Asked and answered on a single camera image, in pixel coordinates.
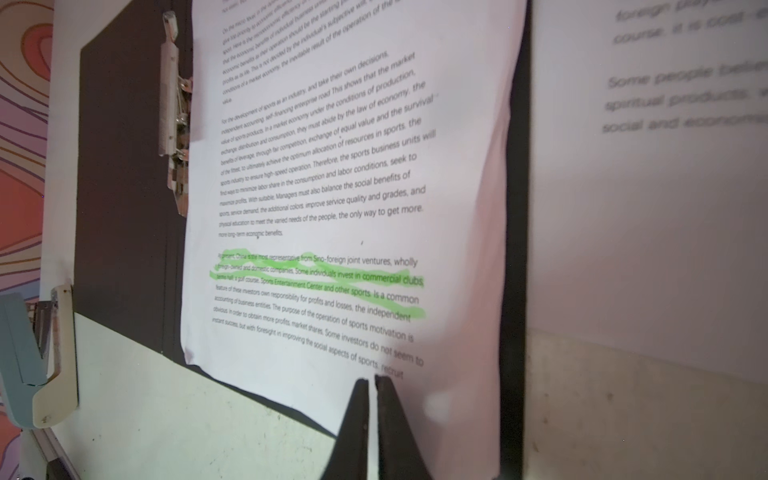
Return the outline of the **blue folder with black inside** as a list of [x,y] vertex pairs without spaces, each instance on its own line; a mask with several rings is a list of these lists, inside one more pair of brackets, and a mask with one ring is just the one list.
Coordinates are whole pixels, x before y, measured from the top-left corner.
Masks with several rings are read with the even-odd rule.
[[[161,13],[181,17],[181,66],[191,69],[191,5],[133,1],[80,54],[75,309],[181,363],[186,222],[156,152]],[[531,39],[524,36],[506,145],[506,274],[499,372],[501,477],[524,464]]]

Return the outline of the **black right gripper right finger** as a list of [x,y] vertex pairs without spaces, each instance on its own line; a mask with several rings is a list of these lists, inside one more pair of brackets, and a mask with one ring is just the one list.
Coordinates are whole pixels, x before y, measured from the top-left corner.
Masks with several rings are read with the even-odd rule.
[[382,480],[431,480],[392,379],[375,377]]

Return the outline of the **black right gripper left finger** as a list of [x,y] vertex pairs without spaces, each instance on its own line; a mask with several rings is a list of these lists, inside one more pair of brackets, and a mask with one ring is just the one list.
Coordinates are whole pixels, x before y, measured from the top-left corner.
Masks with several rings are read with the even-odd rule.
[[350,396],[321,480],[366,480],[369,439],[369,382],[359,379]]

